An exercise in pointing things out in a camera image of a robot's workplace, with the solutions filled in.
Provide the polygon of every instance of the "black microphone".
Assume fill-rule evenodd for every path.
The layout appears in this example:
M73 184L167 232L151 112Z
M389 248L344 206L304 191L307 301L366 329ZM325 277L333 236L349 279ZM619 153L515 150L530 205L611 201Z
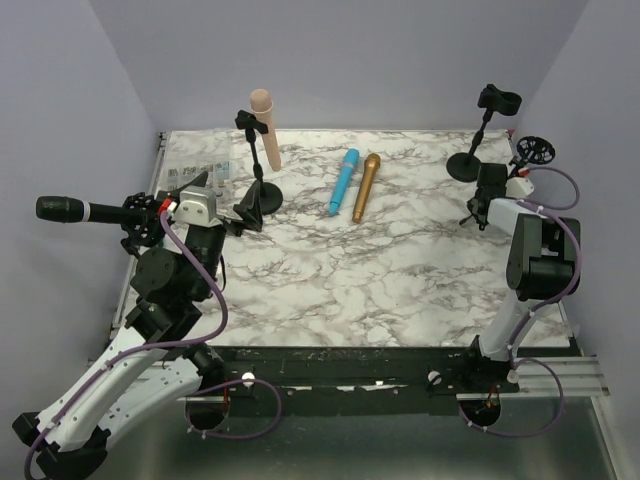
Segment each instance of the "black microphone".
M89 203L69 197L39 197L36 201L36 216L42 220L58 223L117 223L142 224L148 212Z

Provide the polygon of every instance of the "gold microphone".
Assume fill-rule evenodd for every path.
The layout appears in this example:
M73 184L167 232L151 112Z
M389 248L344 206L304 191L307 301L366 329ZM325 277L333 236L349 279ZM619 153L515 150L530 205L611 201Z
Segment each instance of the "gold microphone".
M353 207L353 221L360 223L362 215L364 215L364 209L367 206L367 200L369 199L369 192L371 192L371 185L373 184L373 177L376 176L376 172L380 168L380 155L372 153L364 161L364 174L362 175L362 183L360 183L360 190L358 190L358 198L356 199L356 205Z

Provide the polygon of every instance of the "bolt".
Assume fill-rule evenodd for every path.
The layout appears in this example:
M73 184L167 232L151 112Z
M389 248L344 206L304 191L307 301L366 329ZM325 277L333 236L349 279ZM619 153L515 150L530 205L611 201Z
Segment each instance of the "bolt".
M518 372L516 372L515 370L509 370L509 373L507 373L507 382L515 385L516 383L518 383L519 379L520 375L518 375Z

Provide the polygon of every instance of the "microphone clip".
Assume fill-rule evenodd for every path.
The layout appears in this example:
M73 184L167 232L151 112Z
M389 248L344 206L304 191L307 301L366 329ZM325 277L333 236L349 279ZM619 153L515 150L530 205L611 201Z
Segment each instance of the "microphone clip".
M269 127L267 127L266 124L258 121L254 114L244 110L238 111L238 115L236 116L236 127L238 130L245 131L248 142L256 141L256 133L254 130L257 130L261 135L269 133Z

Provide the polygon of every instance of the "metal floor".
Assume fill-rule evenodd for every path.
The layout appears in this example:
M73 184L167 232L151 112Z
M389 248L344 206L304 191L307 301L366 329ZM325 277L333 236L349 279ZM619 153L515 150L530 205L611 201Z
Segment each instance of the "metal floor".
M496 428L527 431L553 415L553 400L505 399ZM558 427L502 439L458 417L285 418L253 441L187 434L176 402L126 436L95 480L615 480L589 399L571 399ZM267 419L251 422L259 429Z

